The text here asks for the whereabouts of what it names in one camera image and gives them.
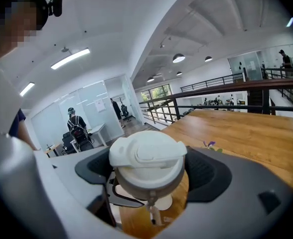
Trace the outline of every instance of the black metal railing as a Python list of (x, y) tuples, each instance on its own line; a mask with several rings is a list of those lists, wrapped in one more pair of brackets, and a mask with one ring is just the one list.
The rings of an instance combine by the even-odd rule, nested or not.
[[(293, 69), (285, 68), (266, 68), (262, 69), (264, 79), (293, 79)], [(293, 89), (277, 89), (282, 97), (285, 97), (293, 104)]]
[(230, 84), (230, 83), (237, 83), (237, 82), (243, 82), (243, 74), (238, 73), (238, 74), (231, 74), (203, 82), (198, 82), (194, 83), (191, 85), (187, 85), (181, 88), (181, 92), (185, 91), (193, 91), (193, 90), (198, 90), (202, 88), (208, 88), (212, 86), (217, 86), (217, 85), (224, 85), (224, 84)]
[[(269, 103), (269, 90), (277, 89), (293, 89), (293, 79), (268, 79), (261, 81), (248, 81), (248, 82), (237, 82), (226, 85), (218, 85), (213, 87), (207, 87), (204, 89), (198, 89), (189, 92), (178, 93), (163, 98), (157, 98), (153, 100), (148, 100), (140, 102), (143, 115), (147, 120), (153, 121), (153, 123), (159, 123), (163, 125), (169, 125), (175, 121), (186, 116), (190, 111), (194, 109), (245, 109), (253, 111), (261, 111), (263, 114), (270, 114), (270, 111), (288, 111), (293, 112), (293, 107), (280, 107), (280, 106), (270, 106)], [(237, 92), (237, 91), (249, 91), (249, 90), (263, 90), (263, 103), (261, 106), (247, 106), (247, 105), (197, 105), (197, 106), (179, 106), (177, 104), (177, 99), (192, 97), (192, 96), (201, 96), (207, 94), (217, 94), (217, 93), (228, 93), (228, 92)], [(189, 109), (187, 112), (180, 114), (179, 109)]]

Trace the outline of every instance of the wooden tabletop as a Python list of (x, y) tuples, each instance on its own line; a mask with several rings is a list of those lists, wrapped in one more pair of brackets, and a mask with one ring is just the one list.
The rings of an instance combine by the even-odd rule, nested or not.
[(48, 154), (49, 152), (53, 151), (56, 149), (60, 144), (56, 144), (52, 149), (45, 151), (45, 154)]
[[(293, 118), (213, 110), (195, 110), (162, 130), (191, 147), (216, 142), (215, 150), (263, 164), (293, 188)], [(184, 178), (173, 194), (173, 204), (161, 211), (163, 227), (155, 227), (145, 207), (120, 208), (123, 230), (138, 238), (151, 238), (169, 225), (183, 209), (188, 192)]]

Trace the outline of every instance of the black office chair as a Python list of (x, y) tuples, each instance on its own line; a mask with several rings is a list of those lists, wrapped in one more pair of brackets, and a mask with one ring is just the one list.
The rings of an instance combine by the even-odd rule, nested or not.
[(63, 134), (63, 138), (62, 138), (63, 148), (67, 154), (76, 153), (76, 150), (74, 149), (74, 147), (70, 143), (72, 140), (73, 140), (73, 137), (70, 132)]
[(128, 107), (126, 107), (125, 105), (121, 105), (121, 110), (122, 110), (122, 116), (125, 117), (125, 119), (128, 118), (129, 113), (128, 113)]

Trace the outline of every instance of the backpack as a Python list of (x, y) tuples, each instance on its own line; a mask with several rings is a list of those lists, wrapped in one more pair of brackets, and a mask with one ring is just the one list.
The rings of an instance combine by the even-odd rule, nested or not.
[(78, 144), (88, 141), (87, 132), (79, 124), (79, 116), (76, 116), (75, 124), (71, 122), (71, 118), (68, 120), (68, 124), (70, 125), (70, 133)]

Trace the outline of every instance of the white kettle lid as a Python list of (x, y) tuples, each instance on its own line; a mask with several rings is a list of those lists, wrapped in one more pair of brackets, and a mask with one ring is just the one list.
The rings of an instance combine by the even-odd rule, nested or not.
[(154, 189), (171, 183), (183, 167), (185, 145), (165, 133), (142, 131), (119, 138), (110, 148), (110, 164), (131, 184)]

